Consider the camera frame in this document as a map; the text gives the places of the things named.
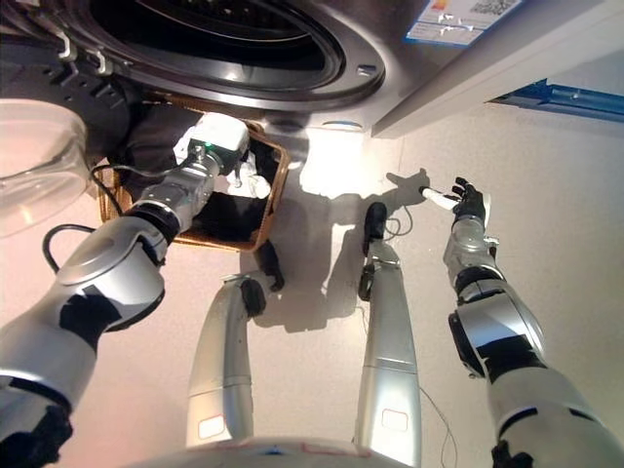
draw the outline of floor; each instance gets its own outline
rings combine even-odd
[[[328,131],[276,139],[293,158],[272,235],[288,285],[249,326],[257,435],[351,439],[368,314],[355,293],[361,221],[380,199],[394,212],[388,227],[403,261],[420,384],[457,443],[457,459],[449,443],[441,454],[445,424],[422,399],[422,466],[442,466],[441,458],[447,467],[491,465],[486,386],[468,378],[447,326],[454,299],[442,254],[451,215],[416,191],[427,181],[448,189],[462,175],[492,195],[499,265],[539,318],[549,363],[624,440],[621,125],[482,105],[398,140]],[[39,245],[61,222],[98,225],[96,202],[85,195],[1,241],[1,323],[52,282]],[[54,244],[59,259],[80,234],[63,237]],[[60,466],[118,466],[183,447],[187,379],[206,311],[219,278],[251,265],[234,253],[172,246],[161,307],[101,340]]]

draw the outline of transparent lid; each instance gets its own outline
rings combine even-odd
[[[72,111],[0,99],[0,237],[58,213],[87,188],[86,129]]]

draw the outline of washing machine drum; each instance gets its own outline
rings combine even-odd
[[[312,2],[301,2],[306,12],[255,0],[49,3],[79,46],[168,92],[307,112],[361,100],[383,80],[371,44]]]

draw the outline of wicker basket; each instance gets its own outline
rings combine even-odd
[[[291,158],[286,149],[266,138],[264,130],[261,126],[259,126],[259,124],[248,122],[247,126],[250,129],[251,139],[266,144],[274,149],[273,158],[275,162],[278,163],[277,173],[275,174],[275,178],[271,184],[271,192],[269,193],[260,225],[253,231],[251,239],[246,242],[223,241],[213,238],[199,229],[189,229],[188,231],[179,234],[175,237],[174,242],[191,246],[228,249],[235,252],[253,252],[268,240],[269,232],[271,231],[271,226],[282,198],[282,192],[286,183]],[[110,189],[123,211],[127,210],[132,205],[133,201],[130,193],[128,193],[121,185],[121,179],[116,172],[109,171],[106,172],[106,174],[100,172],[97,176],[99,176],[100,180]],[[98,194],[98,202],[99,215],[102,221],[107,221],[117,217],[115,208],[110,203],[110,200],[101,192],[101,190]]]

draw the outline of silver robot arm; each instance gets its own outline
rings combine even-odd
[[[459,357],[487,380],[497,445],[494,468],[624,466],[624,449],[572,383],[544,360],[543,334],[506,282],[486,236],[484,195],[463,178],[446,197],[422,194],[455,213],[444,262],[457,293],[448,318]]]
[[[196,126],[186,160],[93,232],[46,295],[0,330],[0,465],[58,459],[71,436],[68,416],[93,373],[99,337],[140,321],[163,299],[159,269],[169,243],[190,227],[215,177],[231,172],[249,142],[241,121],[220,114],[206,120],[208,126]],[[215,133],[223,140],[224,131],[234,144],[209,142]]]

